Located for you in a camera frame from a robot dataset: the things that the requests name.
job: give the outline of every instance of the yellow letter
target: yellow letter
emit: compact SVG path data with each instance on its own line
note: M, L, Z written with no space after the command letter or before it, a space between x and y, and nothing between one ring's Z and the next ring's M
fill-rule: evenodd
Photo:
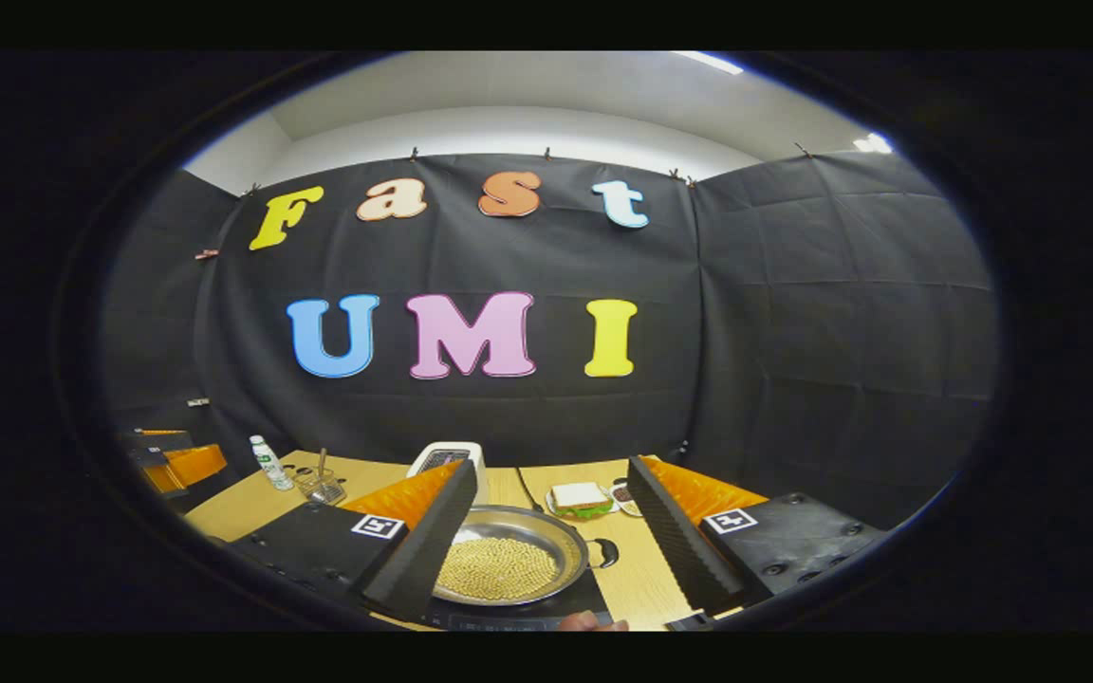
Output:
M312 187L309 190L294 191L291 195L282 195L281 198L269 199L269 212L263 216L260 234L251 240L251 250L281 245L285 242L283 228L297 225L306 212L306 203L318 202L320 199L322 199L321 187Z
M598 326L593 330L593 360L585 364L589 377L626 377L635 364L626 358L626 328L638 308L621 298L598 298L586 306Z
M409 220L416 213L428 209L424 203L424 184L413 177L401 177L399 180L387 180L371 187L365 199L356 208L360 220Z

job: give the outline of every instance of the white wall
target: white wall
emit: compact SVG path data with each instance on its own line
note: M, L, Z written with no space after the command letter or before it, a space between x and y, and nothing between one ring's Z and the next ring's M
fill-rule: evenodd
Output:
M265 113L222 136L184 168L237 198L251 190L251 184L260 182L265 169L272 167L291 144L290 136L272 114Z
M545 107L467 107L416 111L344 126L291 141L262 114L185 167L235 196L251 182L273 185L346 165L434 154L542 154L626 165L694 180L759 160L724 144L634 119Z

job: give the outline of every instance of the wooden table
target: wooden table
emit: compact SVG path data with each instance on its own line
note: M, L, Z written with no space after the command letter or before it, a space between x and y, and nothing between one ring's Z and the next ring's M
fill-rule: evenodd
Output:
M318 454L307 450L294 450L281 458L281 463L318 467ZM334 471L336 476L346 479L343 487L348 497L338 503L342 506L403 479L409 463L376 463L328 456L327 467ZM543 505L543 495L555 484L596 481L610 487L613 480L626 476L626 461L620 459L572 466L525 467L521 468L521 475L539 505ZM521 491L521 483L514 468L486 468L486 476L490 505L532 508L526 493ZM185 516L185 520L208 535L216 535L230 542L256 531L305 502L306 498L298 488L278 492L263 471L257 471L218 496L201 503ZM601 588L615 622L625 619L632 631L666 631L665 623L675 622L697 611L686 604L677 579L665 562L665 555L660 554L643 518L614 511L589 520L568 518L568 522L586 540L610 539L619 544L619 562L604 569L593 569L593 577L598 580L598 587ZM590 544L590 549L593 549L593 554L600 554L595 545ZM728 615L734 614L734 611L738 610L730 611ZM373 616L395 622L381 614ZM431 631L430 627L411 623L396 623L418 631Z

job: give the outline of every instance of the white device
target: white device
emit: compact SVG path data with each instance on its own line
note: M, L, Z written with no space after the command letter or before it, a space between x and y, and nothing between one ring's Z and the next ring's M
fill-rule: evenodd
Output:
M483 470L483 449L472 441L433 441L421 450L412 467L407 471L409 478L433 470L444 463L470 459L474 463L474 476L478 478L478 491L474 493L474 506L486 505L486 471Z

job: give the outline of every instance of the water bottle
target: water bottle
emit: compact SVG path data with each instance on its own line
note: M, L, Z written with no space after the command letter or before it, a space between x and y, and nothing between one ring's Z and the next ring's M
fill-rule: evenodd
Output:
M290 476L285 475L284 468L277 460L277 454L273 454L269 445L265 444L263 436L251 437L251 452L256 454L256 461L259 461L261 470L269 475L269 481L272 481L272 485L277 486L278 492L289 492L294 487L294 483Z

